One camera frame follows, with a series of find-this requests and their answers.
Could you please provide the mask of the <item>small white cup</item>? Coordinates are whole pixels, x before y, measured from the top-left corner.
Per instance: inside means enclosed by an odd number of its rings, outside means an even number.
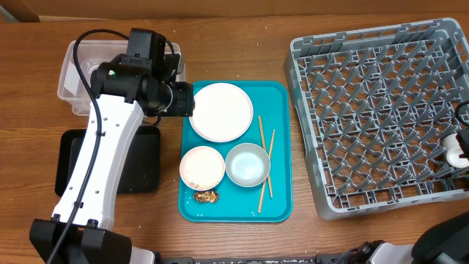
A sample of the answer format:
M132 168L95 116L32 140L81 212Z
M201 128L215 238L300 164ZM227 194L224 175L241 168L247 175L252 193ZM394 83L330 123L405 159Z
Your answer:
M445 147L445 157L448 164L455 168L466 168L469 166L467 158L460 158L463 154L462 148L457 141L456 134L452 133L443 140L443 146Z

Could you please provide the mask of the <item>pink bowl with rice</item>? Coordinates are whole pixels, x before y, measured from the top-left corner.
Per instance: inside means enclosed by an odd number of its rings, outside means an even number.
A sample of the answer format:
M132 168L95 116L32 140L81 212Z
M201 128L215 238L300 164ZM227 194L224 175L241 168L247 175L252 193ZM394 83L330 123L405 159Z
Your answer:
M225 161L216 149L198 146L184 154L179 171L181 180L187 187L195 191L208 191L222 181Z

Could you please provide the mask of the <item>grey-green bowl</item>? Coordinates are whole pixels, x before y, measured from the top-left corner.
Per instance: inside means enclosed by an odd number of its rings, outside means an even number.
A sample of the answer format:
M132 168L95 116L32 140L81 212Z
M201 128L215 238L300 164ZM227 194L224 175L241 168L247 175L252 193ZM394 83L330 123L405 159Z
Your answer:
M251 188L262 184L270 173L270 159L257 144L242 143L233 147L225 159L228 178L236 185Z

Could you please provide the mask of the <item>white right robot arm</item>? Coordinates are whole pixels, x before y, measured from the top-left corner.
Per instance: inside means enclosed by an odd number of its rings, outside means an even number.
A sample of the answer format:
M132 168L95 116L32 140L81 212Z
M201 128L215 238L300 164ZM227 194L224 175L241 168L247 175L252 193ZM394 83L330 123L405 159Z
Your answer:
M454 114L464 126L457 133L447 136L445 144L450 147L446 160L463 172L468 171L468 122L461 111L468 110L468 102L457 105ZM414 244L394 245L383 240L365 242L330 263L467 263L468 262L468 213L428 229Z

